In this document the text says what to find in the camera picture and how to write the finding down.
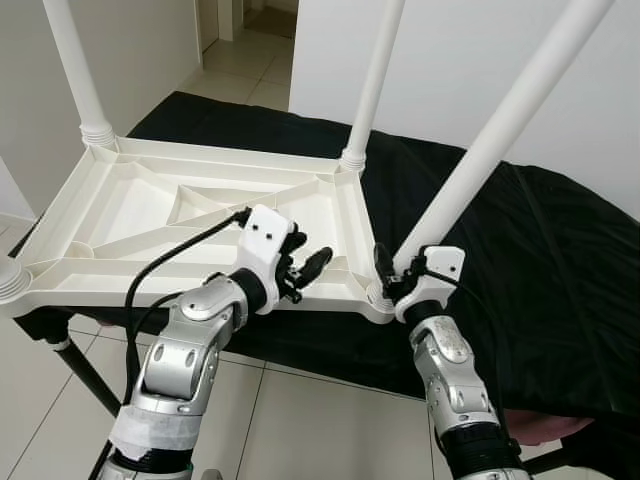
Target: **robotic hand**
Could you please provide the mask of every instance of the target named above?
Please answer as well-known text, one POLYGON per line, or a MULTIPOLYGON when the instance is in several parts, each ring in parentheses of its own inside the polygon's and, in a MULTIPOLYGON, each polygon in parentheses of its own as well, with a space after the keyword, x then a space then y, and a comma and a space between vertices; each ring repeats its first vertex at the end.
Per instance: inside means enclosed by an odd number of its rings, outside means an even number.
MULTIPOLYGON (((331 260, 330 248, 293 266, 306 242, 295 223, 262 205, 244 225, 233 273, 218 273, 176 299, 169 323, 149 348, 131 403, 120 409, 110 440, 115 453, 102 480, 189 480, 191 455, 218 367, 218 355, 250 314, 267 314, 282 297, 297 303, 300 289, 331 260)), ((221 478, 208 471, 205 478, 221 478)))
POLYGON ((423 247, 397 275, 393 260, 378 244, 376 270, 398 320, 410 329, 414 363, 426 391, 436 435, 455 479, 526 480, 519 449, 501 427, 473 351, 453 318, 446 315, 464 252, 455 247, 423 247))

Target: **black tablecloth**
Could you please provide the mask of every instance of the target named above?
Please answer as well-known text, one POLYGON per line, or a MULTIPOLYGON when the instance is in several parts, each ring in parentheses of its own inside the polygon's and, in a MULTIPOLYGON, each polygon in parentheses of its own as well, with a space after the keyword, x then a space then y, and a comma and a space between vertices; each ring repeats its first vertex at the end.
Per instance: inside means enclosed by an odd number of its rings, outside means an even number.
MULTIPOLYGON (((174 93, 131 136, 337 158, 348 132, 334 122, 174 93)), ((372 133, 362 185, 378 241, 392 252, 399 247, 463 153, 372 133)), ((500 164, 444 243, 466 251, 462 281, 499 322, 496 345, 482 308, 454 294, 450 312, 491 393, 500 379, 506 407, 640 417, 639 238, 637 222, 568 178, 500 164)), ((119 309, 84 312, 121 318, 119 309)), ((407 331, 395 321, 274 312, 252 319, 228 349, 424 396, 407 331)))

